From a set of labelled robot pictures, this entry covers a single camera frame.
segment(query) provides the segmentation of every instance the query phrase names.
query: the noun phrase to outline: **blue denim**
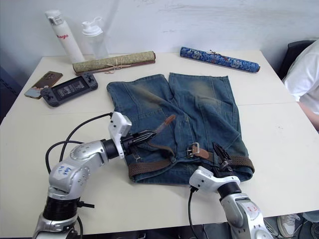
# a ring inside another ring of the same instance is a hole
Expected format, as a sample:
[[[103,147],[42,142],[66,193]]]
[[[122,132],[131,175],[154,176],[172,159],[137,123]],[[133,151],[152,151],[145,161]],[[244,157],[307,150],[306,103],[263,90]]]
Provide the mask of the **blue denim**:
[[[139,145],[139,162],[156,162],[169,157],[171,165],[154,172],[131,178],[139,183],[188,184],[198,165],[207,163],[200,157],[187,157],[186,150],[194,142],[200,148],[213,152],[213,142],[221,145],[230,155],[248,156],[241,138],[238,109],[228,77],[189,76],[170,73],[153,75],[133,82],[112,82],[107,86],[115,109],[132,121],[131,132],[155,130],[170,115],[175,120],[152,139],[153,144],[169,146],[174,155],[163,155],[163,150],[147,143]],[[126,157],[128,165],[136,163]],[[241,181],[252,177],[249,167],[235,167]]]

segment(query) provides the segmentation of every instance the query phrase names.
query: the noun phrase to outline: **clear plastic bottle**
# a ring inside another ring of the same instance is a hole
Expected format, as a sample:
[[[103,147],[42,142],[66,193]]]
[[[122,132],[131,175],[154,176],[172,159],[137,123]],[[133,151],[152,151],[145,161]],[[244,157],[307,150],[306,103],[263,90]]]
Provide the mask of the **clear plastic bottle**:
[[[61,12],[59,10],[49,10],[45,12],[45,15],[51,23],[56,37],[60,40],[71,62],[77,63],[85,61],[82,52],[73,37],[71,29],[64,20]]]
[[[93,50],[95,59],[103,59],[109,56],[106,49],[105,34],[98,26],[98,23],[101,20],[100,17],[96,17],[92,22],[85,21],[82,23],[82,33],[86,36],[87,41]]]

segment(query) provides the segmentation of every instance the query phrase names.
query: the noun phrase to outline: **white table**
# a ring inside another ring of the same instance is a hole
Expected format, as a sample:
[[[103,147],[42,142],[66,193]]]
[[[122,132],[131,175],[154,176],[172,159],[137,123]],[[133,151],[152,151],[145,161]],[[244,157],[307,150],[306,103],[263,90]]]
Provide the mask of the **white table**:
[[[0,126],[0,237],[33,234],[47,196],[45,152],[81,122],[113,111],[106,92],[109,82],[158,73],[168,79],[169,72],[229,76],[243,140],[256,169],[253,178],[240,187],[265,217],[318,210],[319,135],[260,51],[223,54],[258,62],[260,72],[251,74],[162,53],[157,54],[155,64],[95,74],[96,91],[57,108],[23,95],[49,70],[63,73],[58,83],[75,77],[66,57],[43,57]],[[108,123],[109,118],[95,120],[72,139],[108,139]],[[58,161],[59,150],[52,151],[51,166]],[[188,196],[187,186],[132,183],[124,160],[116,158],[91,176],[81,197],[96,208],[78,211],[85,234],[185,226]],[[217,194],[197,192],[191,205],[193,223],[226,221],[218,199]]]

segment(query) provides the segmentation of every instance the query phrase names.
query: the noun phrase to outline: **metal buckle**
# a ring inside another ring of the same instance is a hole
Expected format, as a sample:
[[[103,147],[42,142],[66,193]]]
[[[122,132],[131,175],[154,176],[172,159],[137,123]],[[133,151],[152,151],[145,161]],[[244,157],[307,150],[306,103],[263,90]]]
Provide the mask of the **metal buckle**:
[[[188,148],[187,148],[187,156],[188,157],[194,157],[195,154],[199,153],[199,143],[195,142],[192,143]]]

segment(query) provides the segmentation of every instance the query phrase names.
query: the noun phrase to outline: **smartphone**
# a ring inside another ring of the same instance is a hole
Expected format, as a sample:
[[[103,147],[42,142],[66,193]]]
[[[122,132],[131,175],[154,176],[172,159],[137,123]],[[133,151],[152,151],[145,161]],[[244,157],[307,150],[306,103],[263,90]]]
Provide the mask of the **smartphone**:
[[[44,88],[49,88],[54,86],[54,84],[63,76],[62,73],[48,71],[44,76],[41,77],[27,92],[24,93],[25,96],[40,99],[40,91]]]

